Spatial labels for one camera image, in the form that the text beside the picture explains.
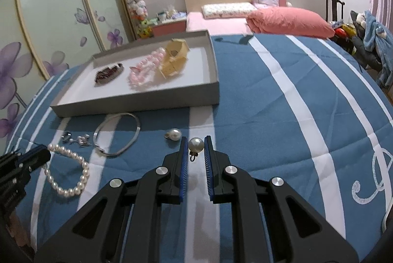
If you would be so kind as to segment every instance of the bed sheet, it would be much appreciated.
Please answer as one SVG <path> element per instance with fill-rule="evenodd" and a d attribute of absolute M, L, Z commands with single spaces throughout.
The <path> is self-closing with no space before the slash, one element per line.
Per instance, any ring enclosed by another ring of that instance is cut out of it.
<path fill-rule="evenodd" d="M 164 134 L 177 127 L 184 136 L 211 135 L 218 151 L 252 176 L 280 176 L 356 249 L 363 259 L 380 238 L 381 221 L 392 197 L 393 108 L 382 91 L 345 51 L 319 39 L 255 35 L 213 37 L 220 78 L 220 104 L 136 112 L 141 132 L 116 158 L 92 147 L 69 146 L 90 163 L 90 179 L 80 197 L 59 197 L 34 171 L 17 207 L 31 243 L 39 248 L 112 178 L 140 178 L 178 150 Z M 93 131 L 110 116 L 58 118 L 50 102 L 76 68 L 52 77 L 28 105 L 8 149 L 60 143 Z M 109 122 L 99 137 L 117 151 L 133 136 L 135 122 Z M 80 166 L 52 154 L 50 170 L 71 188 Z M 184 202 L 163 206 L 161 262 L 232 262 L 231 210 L 209 201 L 203 154 L 189 165 Z"/>
<path fill-rule="evenodd" d="M 245 18 L 204 19 L 202 13 L 190 12 L 187 16 L 187 31 L 205 29 L 211 36 L 252 34 Z"/>

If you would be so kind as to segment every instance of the white stripe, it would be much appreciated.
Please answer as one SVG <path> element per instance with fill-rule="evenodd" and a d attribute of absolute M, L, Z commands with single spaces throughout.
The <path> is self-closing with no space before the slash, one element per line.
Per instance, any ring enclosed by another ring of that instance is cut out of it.
<path fill-rule="evenodd" d="M 215 147 L 213 109 L 190 108 L 189 138 L 211 136 Z M 188 165 L 185 263 L 220 262 L 220 207 L 210 202 L 204 152 Z"/>
<path fill-rule="evenodd" d="M 42 128 L 44 122 L 46 121 L 46 119 L 48 118 L 49 114 L 51 113 L 51 111 L 52 111 L 51 107 L 46 109 L 44 115 L 42 116 L 42 119 L 40 120 L 37 127 L 35 128 L 33 134 L 31 135 L 31 138 L 29 140 L 29 144 L 27 145 L 27 148 L 26 148 L 26 152 L 30 151 L 32 145 L 34 144 L 35 138 L 37 137 L 38 133 L 41 131 L 41 128 Z"/>
<path fill-rule="evenodd" d="M 370 122 L 366 118 L 366 115 L 359 107 L 359 104 L 356 102 L 353 95 L 349 92 L 347 87 L 341 82 L 340 79 L 334 74 L 333 71 L 329 69 L 329 67 L 316 55 L 314 54 L 309 48 L 307 48 L 303 43 L 297 40 L 294 36 L 287 36 L 296 46 L 302 49 L 321 69 L 322 71 L 329 77 L 329 79 L 333 82 L 333 84 L 337 87 L 337 89 L 343 94 L 345 99 L 347 99 L 349 105 L 353 109 L 353 112 L 359 119 L 360 123 L 362 124 L 364 130 L 366 131 L 367 137 L 369 138 L 371 145 L 377 155 L 377 160 L 379 163 L 382 181 L 384 183 L 385 189 L 385 203 L 386 209 L 390 203 L 390 199 L 392 198 L 392 187 L 390 184 L 389 178 L 389 171 L 388 167 L 386 166 L 386 161 L 384 154 L 382 152 L 381 146 L 378 142 L 378 138 L 374 133 L 374 129 L 371 126 Z"/>
<path fill-rule="evenodd" d="M 280 64 L 258 39 L 254 37 L 249 43 L 270 70 L 272 77 L 284 93 L 285 99 L 299 123 L 300 130 L 310 149 L 312 161 L 314 162 L 318 175 L 326 221 L 345 238 L 344 209 L 340 188 L 335 165 L 325 140 L 308 106 L 300 96 L 295 85 L 282 70 Z"/>
<path fill-rule="evenodd" d="M 64 118 L 61 120 L 58 129 L 52 139 L 52 144 L 56 145 L 60 141 L 60 138 L 69 122 L 70 118 Z M 51 159 L 47 163 L 48 168 L 50 167 L 50 163 L 52 162 L 52 158 L 54 157 L 54 153 L 51 152 Z M 44 190 L 46 176 L 44 174 L 44 169 L 40 169 L 40 175 L 38 176 L 37 185 L 35 187 L 34 199 L 33 199 L 33 209 L 31 212 L 30 219 L 30 239 L 31 246 L 35 251 L 37 251 L 37 223 L 38 223 L 38 214 L 40 210 L 40 203 L 42 197 L 42 191 Z"/>
<path fill-rule="evenodd" d="M 24 117 L 26 117 L 27 113 L 29 112 L 30 108 L 33 106 L 34 102 L 37 100 L 37 98 L 41 95 L 41 93 L 44 91 L 44 89 L 46 88 L 46 86 L 49 84 L 49 82 L 53 79 L 53 76 L 50 77 L 50 79 L 41 87 L 40 91 L 38 91 L 38 93 L 34 96 L 34 98 L 32 99 L 32 101 L 30 102 L 30 104 L 28 105 L 28 107 L 26 108 L 26 110 L 23 112 L 22 117 L 20 118 L 18 125 L 16 126 L 15 130 L 13 131 L 12 137 L 8 142 L 8 146 L 7 146 L 7 150 L 5 151 L 5 153 L 8 153 L 8 150 L 11 146 L 11 142 L 15 137 L 16 132 L 19 130 L 19 127 L 24 119 Z"/>
<path fill-rule="evenodd" d="M 23 135 L 27 129 L 27 127 L 29 126 L 30 122 L 32 121 L 32 119 L 34 118 L 35 114 L 37 113 L 38 109 L 40 109 L 40 106 L 44 103 L 45 99 L 49 96 L 49 94 L 52 92 L 52 90 L 56 87 L 56 85 L 59 83 L 59 81 L 64 77 L 64 75 L 68 72 L 68 70 L 64 71 L 56 80 L 56 82 L 52 85 L 52 87 L 50 87 L 50 89 L 48 90 L 48 92 L 44 95 L 44 97 L 41 99 L 40 103 L 36 106 L 36 108 L 34 109 L 33 113 L 31 114 L 30 118 L 28 119 L 28 121 L 26 122 L 19 138 L 18 141 L 16 142 L 15 145 L 15 150 L 19 147 L 19 143 L 23 138 Z"/>
<path fill-rule="evenodd" d="M 109 114 L 105 119 L 111 118 L 112 116 L 113 114 Z M 108 151 L 109 147 L 111 146 L 113 135 L 115 134 L 116 126 L 120 118 L 121 116 L 113 118 L 107 122 L 99 133 L 97 143 L 106 151 Z M 77 210 L 84 206 L 98 192 L 102 171 L 104 169 L 106 160 L 107 157 L 98 155 L 96 149 L 93 149 L 89 160 L 89 180 L 86 183 L 83 193 L 79 197 Z"/>
<path fill-rule="evenodd" d="M 337 50 L 335 50 L 331 45 L 329 45 L 325 40 L 318 39 L 326 48 L 328 48 L 331 52 L 333 52 L 337 57 L 339 57 L 348 67 L 351 69 L 354 74 L 364 83 L 364 85 L 367 87 L 367 89 L 371 92 L 371 94 L 374 96 L 375 100 L 378 102 L 380 107 L 382 108 L 383 112 L 385 115 L 388 117 L 388 120 L 390 124 L 393 127 L 393 119 L 392 116 L 390 115 L 388 108 L 386 108 L 385 104 L 382 102 L 380 96 L 375 92 L 373 87 L 368 83 L 368 81 L 362 76 L 362 74 L 356 70 L 355 67 L 353 67 L 352 64 L 349 63 L 349 61 L 342 56 Z"/>

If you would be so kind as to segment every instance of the earring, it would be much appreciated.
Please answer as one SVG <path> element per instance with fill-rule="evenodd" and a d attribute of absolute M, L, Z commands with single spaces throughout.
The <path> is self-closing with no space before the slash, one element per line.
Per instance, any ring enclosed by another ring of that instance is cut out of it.
<path fill-rule="evenodd" d="M 68 142 L 69 144 L 77 142 L 82 148 L 92 145 L 91 143 L 88 142 L 89 138 L 90 138 L 90 136 L 88 134 L 85 134 L 84 136 L 78 136 L 77 139 L 73 139 L 73 138 L 71 138 L 71 136 L 72 136 L 72 134 L 70 131 L 65 131 L 63 133 L 63 135 L 61 136 L 62 142 L 63 143 Z"/>

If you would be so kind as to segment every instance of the clothing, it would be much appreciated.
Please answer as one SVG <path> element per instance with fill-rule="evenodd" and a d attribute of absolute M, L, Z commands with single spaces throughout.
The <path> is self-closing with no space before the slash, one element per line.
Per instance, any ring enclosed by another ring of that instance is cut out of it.
<path fill-rule="evenodd" d="M 368 52 L 377 50 L 381 58 L 382 70 L 376 81 L 379 87 L 388 88 L 393 83 L 393 35 L 370 11 L 365 11 L 365 18 L 364 48 Z"/>

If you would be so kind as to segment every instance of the silver bracelet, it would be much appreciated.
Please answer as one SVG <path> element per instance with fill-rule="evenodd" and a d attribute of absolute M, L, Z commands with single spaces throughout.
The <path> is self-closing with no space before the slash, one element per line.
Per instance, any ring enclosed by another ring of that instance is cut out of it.
<path fill-rule="evenodd" d="M 105 152 L 105 150 L 104 150 L 103 148 L 101 148 L 101 147 L 99 146 L 99 144 L 97 143 L 97 136 L 98 136 L 98 133 L 101 131 L 102 127 L 103 127 L 107 122 L 109 122 L 110 120 L 112 120 L 112 119 L 114 119 L 114 118 L 117 118 L 117 117 L 119 117 L 119 116 L 131 116 L 131 117 L 133 117 L 133 118 L 135 119 L 135 121 L 136 121 L 136 131 L 135 131 L 135 134 L 134 134 L 133 138 L 131 139 L 131 141 L 128 142 L 128 143 L 126 144 L 126 146 L 123 147 L 123 148 L 121 148 L 119 151 L 117 151 L 117 152 L 115 152 L 115 153 Z M 136 141 L 136 139 L 138 138 L 138 134 L 139 134 L 140 130 L 141 130 L 141 124 L 140 124 L 140 121 L 139 121 L 139 119 L 138 119 L 137 116 L 135 116 L 134 114 L 129 113 L 129 112 L 118 113 L 118 114 L 115 114 L 114 116 L 112 116 L 112 117 L 110 117 L 110 118 L 104 120 L 104 121 L 97 127 L 97 129 L 95 130 L 94 135 L 93 135 L 93 143 L 94 143 L 94 146 L 96 147 L 96 149 L 98 149 L 98 151 L 101 152 L 102 154 L 104 154 L 104 155 L 106 155 L 106 156 L 118 156 L 119 154 L 121 154 L 121 153 L 123 153 L 124 151 L 126 151 L 126 150 Z"/>

